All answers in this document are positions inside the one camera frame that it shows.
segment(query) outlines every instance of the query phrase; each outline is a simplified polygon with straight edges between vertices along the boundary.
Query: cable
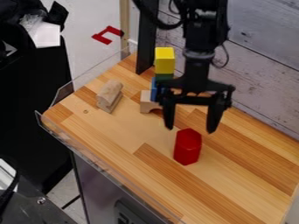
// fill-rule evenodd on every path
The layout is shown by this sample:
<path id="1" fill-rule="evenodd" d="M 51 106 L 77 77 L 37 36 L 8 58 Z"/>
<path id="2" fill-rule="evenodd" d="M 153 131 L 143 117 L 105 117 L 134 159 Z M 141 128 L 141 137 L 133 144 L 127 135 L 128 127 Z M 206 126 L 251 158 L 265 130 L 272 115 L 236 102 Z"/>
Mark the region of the cable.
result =
<path id="1" fill-rule="evenodd" d="M 172 8 L 171 8 L 171 5 L 173 3 L 173 0 L 170 0 L 170 2 L 168 3 L 168 10 L 173 13 L 173 14 L 176 14 L 176 15 L 179 15 L 179 11 L 174 11 Z"/>
<path id="2" fill-rule="evenodd" d="M 230 58 L 229 58 L 229 53 L 228 53 L 228 51 L 227 51 L 225 45 L 222 44 L 221 46 L 222 46 L 223 51 L 224 51 L 225 54 L 226 54 L 226 62 L 225 62 L 223 65 L 218 65 L 218 64 L 215 62 L 215 60 L 213 60 L 213 61 L 212 61 L 212 65 L 214 65 L 214 66 L 217 67 L 218 69 L 221 69 L 221 68 L 224 68 L 225 66 L 227 66 L 227 64 L 228 64 L 228 62 L 229 62 L 229 59 L 230 59 Z"/>
<path id="3" fill-rule="evenodd" d="M 185 8 L 182 3 L 180 3 L 178 0 L 174 0 L 175 4 L 180 11 L 179 14 L 181 15 L 180 21 L 178 21 L 176 24 L 166 24 L 159 18 L 155 16 L 155 14 L 149 10 L 145 4 L 143 3 L 143 0 L 133 0 L 136 7 L 140 10 L 141 13 L 143 13 L 146 17 L 149 18 L 157 27 L 159 27 L 162 30 L 173 30 L 178 28 L 180 25 L 182 25 L 186 18 Z"/>

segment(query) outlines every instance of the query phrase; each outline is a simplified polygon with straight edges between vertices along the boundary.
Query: wood grain surface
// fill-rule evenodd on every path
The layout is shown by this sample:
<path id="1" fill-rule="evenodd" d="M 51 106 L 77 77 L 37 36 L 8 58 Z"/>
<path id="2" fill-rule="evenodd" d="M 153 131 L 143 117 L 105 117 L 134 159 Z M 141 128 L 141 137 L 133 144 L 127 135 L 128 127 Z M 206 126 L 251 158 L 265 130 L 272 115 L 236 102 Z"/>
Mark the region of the wood grain surface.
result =
<path id="1" fill-rule="evenodd" d="M 167 211 L 184 223 L 280 223 L 299 183 L 299 142 L 236 108 L 208 135 L 205 107 L 177 106 L 175 128 L 167 130 L 161 112 L 139 112 L 154 70 L 135 75 L 135 63 L 132 55 L 69 95 L 44 113 L 44 124 L 92 155 L 93 163 L 111 167 L 115 178 L 172 221 Z M 111 115 L 95 99 L 110 79 L 124 85 Z M 185 128 L 204 142 L 199 161 L 188 166 L 172 159 L 176 133 Z"/>

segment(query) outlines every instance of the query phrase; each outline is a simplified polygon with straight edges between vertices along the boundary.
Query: red cylinder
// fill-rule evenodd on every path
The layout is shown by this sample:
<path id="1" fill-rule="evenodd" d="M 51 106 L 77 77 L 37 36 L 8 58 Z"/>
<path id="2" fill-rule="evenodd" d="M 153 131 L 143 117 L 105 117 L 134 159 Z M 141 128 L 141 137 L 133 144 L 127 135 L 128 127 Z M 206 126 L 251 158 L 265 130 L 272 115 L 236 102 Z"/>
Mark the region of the red cylinder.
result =
<path id="1" fill-rule="evenodd" d="M 177 132 L 174 159 L 182 165 L 198 162 L 202 138 L 194 129 L 182 129 Z"/>

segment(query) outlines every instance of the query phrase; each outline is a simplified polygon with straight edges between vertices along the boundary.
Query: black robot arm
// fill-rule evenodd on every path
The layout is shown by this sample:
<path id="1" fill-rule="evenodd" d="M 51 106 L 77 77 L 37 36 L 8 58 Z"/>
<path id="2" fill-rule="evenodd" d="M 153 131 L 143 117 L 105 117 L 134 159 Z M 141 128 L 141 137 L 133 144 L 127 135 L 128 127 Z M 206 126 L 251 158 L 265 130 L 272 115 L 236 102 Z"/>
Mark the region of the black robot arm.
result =
<path id="1" fill-rule="evenodd" d="M 183 25 L 186 39 L 184 74 L 180 78 L 157 83 L 156 101 L 163 107 L 165 126 L 170 130 L 173 128 L 176 104 L 204 105 L 209 107 L 206 129 L 213 133 L 219 126 L 223 112 L 232 106 L 235 90 L 232 85 L 208 79 L 210 65 L 214 65 L 215 48 L 223 46 L 229 32 L 227 0 L 170 0 L 170 10 L 171 4 L 174 4 L 180 15 L 176 24 L 165 24 L 154 17 L 143 0 L 133 1 L 160 29 L 171 30 Z M 175 94 L 173 88 L 180 89 L 180 94 Z M 210 95 L 198 96 L 204 92 Z"/>

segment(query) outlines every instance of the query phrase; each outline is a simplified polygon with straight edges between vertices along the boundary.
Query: red tape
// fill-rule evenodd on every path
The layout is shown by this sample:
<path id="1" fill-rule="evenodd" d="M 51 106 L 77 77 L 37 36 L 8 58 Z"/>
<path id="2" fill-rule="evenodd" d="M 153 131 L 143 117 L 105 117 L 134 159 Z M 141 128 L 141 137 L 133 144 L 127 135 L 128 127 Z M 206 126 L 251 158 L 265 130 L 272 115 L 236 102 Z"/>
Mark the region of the red tape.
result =
<path id="1" fill-rule="evenodd" d="M 97 34 L 94 34 L 92 38 L 100 41 L 101 43 L 104 43 L 105 45 L 110 45 L 112 43 L 112 40 L 103 37 L 103 35 L 107 32 L 111 32 L 114 35 L 119 36 L 119 37 L 122 37 L 124 35 L 123 31 L 118 30 L 118 29 L 116 29 L 116 28 L 109 25 L 109 26 L 107 26 L 107 28 L 104 31 L 101 31 Z"/>

